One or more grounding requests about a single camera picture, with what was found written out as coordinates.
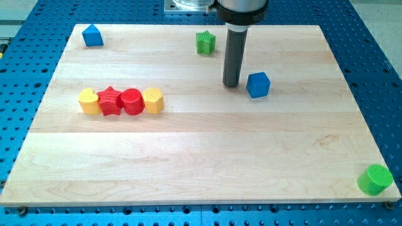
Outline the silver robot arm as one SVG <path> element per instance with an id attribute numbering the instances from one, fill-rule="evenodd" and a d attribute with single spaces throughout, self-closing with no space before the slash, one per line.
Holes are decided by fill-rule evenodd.
<path id="1" fill-rule="evenodd" d="M 268 5 L 268 0 L 210 0 L 205 11 L 216 10 L 229 30 L 243 32 L 266 17 Z"/>

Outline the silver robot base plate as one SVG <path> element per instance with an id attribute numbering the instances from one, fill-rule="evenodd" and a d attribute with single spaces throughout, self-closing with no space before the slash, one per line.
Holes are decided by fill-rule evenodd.
<path id="1" fill-rule="evenodd" d="M 164 0 L 164 12 L 205 12 L 214 0 Z"/>

